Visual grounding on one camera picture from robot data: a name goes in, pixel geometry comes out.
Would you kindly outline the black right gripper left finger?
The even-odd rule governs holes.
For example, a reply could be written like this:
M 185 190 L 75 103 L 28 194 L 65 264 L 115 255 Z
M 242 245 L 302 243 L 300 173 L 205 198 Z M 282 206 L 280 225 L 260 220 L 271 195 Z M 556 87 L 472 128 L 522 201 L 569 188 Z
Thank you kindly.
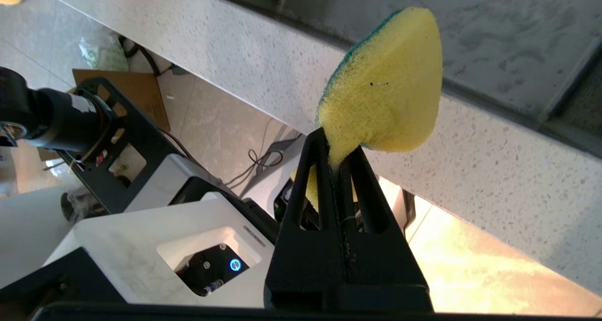
M 323 128 L 303 145 L 292 196 L 285 211 L 264 283 L 266 309 L 316 310 L 325 294 L 345 280 L 341 232 Z M 317 176 L 320 229 L 301 228 L 310 169 Z

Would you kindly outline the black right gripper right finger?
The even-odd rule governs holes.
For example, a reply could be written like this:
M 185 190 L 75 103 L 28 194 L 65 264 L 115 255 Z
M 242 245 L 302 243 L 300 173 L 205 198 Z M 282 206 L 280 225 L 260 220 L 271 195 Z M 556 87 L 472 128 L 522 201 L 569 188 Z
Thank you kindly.
M 323 296 L 346 312 L 432 312 L 426 279 L 361 147 L 341 164 L 334 185 L 343 279 Z

